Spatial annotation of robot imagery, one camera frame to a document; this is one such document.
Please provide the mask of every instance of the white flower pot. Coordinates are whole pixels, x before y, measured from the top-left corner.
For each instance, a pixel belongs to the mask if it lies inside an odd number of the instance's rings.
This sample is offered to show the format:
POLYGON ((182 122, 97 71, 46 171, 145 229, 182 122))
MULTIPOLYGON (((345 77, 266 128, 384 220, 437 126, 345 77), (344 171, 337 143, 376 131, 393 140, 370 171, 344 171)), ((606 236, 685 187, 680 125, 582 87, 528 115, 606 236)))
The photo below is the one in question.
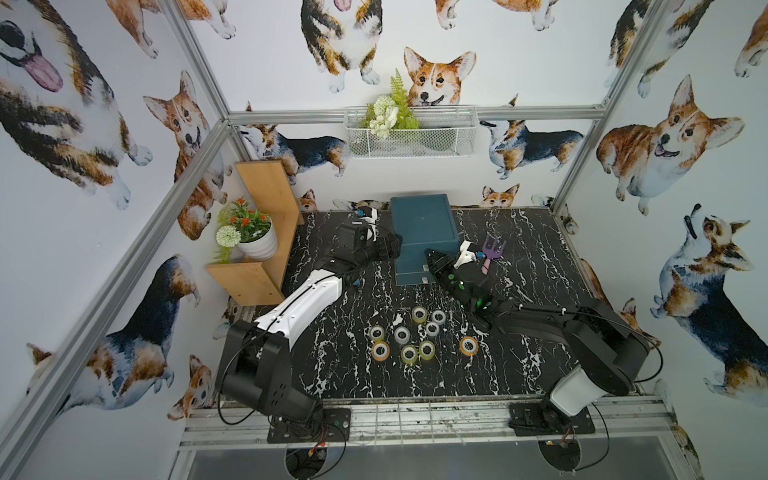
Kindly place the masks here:
POLYGON ((242 250, 247 256, 259 262, 274 257, 275 253, 277 253, 277 233, 275 232, 274 223, 270 226, 270 231, 266 232, 266 235, 259 240, 254 240, 253 242, 248 243, 238 243, 237 248, 242 250))

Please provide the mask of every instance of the teal box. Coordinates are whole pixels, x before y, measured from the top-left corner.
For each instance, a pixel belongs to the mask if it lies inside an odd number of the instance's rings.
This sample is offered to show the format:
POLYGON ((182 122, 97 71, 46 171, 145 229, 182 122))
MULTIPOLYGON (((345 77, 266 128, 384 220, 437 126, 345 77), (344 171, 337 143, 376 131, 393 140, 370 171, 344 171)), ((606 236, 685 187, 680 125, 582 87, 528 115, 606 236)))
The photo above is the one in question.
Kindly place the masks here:
POLYGON ((395 260, 397 285, 434 283, 427 267, 428 250, 455 256, 461 243, 448 196, 417 195, 390 200, 392 228, 402 235, 400 257, 395 260))

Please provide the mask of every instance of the wire basket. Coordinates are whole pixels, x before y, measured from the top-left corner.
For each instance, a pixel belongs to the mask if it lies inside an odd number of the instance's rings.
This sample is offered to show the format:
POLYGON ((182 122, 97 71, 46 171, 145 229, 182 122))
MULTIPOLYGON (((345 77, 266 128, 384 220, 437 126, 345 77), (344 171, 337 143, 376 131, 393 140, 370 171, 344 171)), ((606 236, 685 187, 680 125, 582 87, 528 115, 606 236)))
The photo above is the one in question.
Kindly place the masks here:
POLYGON ((412 108, 418 130, 390 130, 379 138, 362 127, 367 108, 344 111, 344 128, 352 158, 467 157, 475 150, 478 114, 475 107, 412 108))

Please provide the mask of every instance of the dog tongue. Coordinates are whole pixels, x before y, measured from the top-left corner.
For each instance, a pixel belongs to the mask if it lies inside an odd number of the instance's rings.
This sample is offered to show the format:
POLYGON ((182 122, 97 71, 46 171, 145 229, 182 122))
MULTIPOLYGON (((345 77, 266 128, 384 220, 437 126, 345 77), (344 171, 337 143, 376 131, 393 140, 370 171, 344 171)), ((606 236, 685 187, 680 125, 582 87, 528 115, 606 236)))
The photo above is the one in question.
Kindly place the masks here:
POLYGON ((352 8, 352 0, 333 0, 333 3, 341 12, 346 12, 352 8))
POLYGON ((64 86, 64 80, 61 79, 56 68, 40 54, 25 61, 24 69, 45 90, 59 91, 64 86))

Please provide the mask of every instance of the marble surface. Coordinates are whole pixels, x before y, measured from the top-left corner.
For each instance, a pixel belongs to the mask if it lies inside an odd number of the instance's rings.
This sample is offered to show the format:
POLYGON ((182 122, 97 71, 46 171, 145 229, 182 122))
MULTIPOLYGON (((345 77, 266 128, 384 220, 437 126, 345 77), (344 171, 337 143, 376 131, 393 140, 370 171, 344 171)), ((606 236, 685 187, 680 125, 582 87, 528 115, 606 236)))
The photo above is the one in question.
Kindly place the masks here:
MULTIPOLYGON (((589 298, 584 281, 554 218, 546 209, 454 210, 462 239, 482 245, 485 235, 507 240, 504 257, 495 268, 495 293, 526 303, 579 303, 589 298)), ((315 259, 334 241, 336 226, 350 213, 308 214, 299 226, 289 259, 283 293, 288 296, 306 279, 315 259)), ((389 212, 380 224, 389 227, 389 212)), ((361 274, 358 288, 321 312, 293 347, 293 378, 310 395, 324 399, 382 397, 490 396, 541 394, 574 366, 561 344, 526 336, 485 334, 476 329, 436 284, 397 286, 395 264, 376 263, 361 274), (432 339, 435 358, 407 366, 399 358, 394 329, 411 331, 411 344, 428 339, 423 325, 410 319, 421 305, 447 312, 448 320, 432 339), (373 360, 366 329, 384 326, 391 353, 373 360), (458 343, 475 337, 476 356, 461 354, 458 343)), ((269 308, 257 310, 266 312, 269 308)))

